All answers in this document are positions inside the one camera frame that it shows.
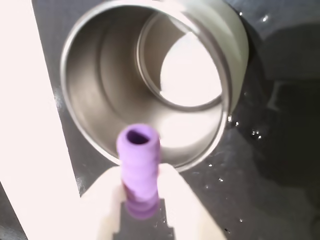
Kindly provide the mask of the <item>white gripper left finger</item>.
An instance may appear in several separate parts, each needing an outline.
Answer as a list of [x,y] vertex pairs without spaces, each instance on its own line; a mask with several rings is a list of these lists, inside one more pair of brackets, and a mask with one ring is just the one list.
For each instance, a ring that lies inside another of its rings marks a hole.
[[83,240],[111,240],[120,230],[121,204],[126,199],[120,167],[105,171],[82,195]]

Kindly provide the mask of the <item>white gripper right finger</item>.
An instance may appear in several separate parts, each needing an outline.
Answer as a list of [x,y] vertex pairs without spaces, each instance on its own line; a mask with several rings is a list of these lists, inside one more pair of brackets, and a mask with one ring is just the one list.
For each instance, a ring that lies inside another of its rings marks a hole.
[[226,237],[189,184],[169,164],[159,166],[157,180],[167,224],[177,240],[225,240]]

